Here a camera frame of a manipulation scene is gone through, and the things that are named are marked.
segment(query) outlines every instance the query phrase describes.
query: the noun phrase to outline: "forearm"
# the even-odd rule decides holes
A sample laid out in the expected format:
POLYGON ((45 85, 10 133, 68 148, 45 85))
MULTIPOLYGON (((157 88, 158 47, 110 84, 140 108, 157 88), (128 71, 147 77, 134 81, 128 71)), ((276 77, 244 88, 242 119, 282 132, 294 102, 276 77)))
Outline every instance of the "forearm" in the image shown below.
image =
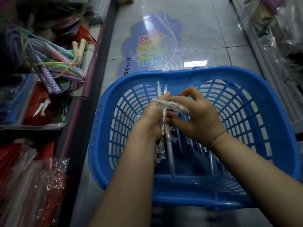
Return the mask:
POLYGON ((272 224, 303 225, 303 186, 299 182, 228 133, 211 147, 272 224))
POLYGON ((149 226, 155 136, 143 118, 131 131, 90 227, 149 226))

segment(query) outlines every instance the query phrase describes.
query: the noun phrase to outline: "person's right hand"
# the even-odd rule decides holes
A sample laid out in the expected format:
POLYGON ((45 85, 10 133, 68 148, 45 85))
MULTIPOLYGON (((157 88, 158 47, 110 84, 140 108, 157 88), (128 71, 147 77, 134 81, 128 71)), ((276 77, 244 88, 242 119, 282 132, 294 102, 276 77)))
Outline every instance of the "person's right hand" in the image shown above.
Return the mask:
POLYGON ((167 111, 167 115, 172 117, 172 122, 180 131, 202 145, 211 143, 225 131, 216 107, 196 87, 188 87, 179 96, 171 96, 167 100, 180 103, 190 111, 191 118, 187 122, 173 112, 167 111))

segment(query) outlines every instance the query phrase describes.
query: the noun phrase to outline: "floor sticker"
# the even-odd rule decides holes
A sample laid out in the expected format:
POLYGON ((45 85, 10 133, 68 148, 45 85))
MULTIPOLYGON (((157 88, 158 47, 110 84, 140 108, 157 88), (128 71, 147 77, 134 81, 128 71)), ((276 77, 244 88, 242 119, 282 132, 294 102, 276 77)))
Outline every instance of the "floor sticker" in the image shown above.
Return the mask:
POLYGON ((130 36, 121 46, 123 60, 116 71, 117 79, 139 71, 184 69, 183 30, 184 25, 167 13, 145 16, 131 27, 130 36))

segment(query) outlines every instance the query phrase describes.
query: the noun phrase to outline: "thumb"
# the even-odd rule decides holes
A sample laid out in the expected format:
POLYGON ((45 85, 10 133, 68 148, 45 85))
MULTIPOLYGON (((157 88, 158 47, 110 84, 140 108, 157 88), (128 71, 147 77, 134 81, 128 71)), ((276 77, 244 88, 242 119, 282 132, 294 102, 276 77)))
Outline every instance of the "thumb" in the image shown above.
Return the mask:
POLYGON ((179 116, 172 111, 167 111, 167 116, 172 118, 172 123, 175 124, 180 131, 187 133, 189 130, 189 122, 181 120, 179 116))

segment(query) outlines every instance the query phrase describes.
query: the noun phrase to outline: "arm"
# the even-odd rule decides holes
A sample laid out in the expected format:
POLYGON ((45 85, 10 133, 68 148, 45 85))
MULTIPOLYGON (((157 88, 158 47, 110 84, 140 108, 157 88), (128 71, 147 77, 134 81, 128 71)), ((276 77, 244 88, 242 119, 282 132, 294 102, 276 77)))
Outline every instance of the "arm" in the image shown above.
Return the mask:
MULTIPOLYGON (((166 99, 170 93, 161 96, 166 99)), ((89 227, 150 226, 155 143, 162 110, 150 103, 131 130, 115 173, 89 227)))
POLYGON ((210 144, 209 148, 274 226, 303 226, 303 186, 299 182, 238 139, 223 133, 225 129, 216 108, 195 87, 168 100, 183 104, 192 114, 190 121, 185 122, 168 112, 172 122, 188 137, 205 146, 210 144))

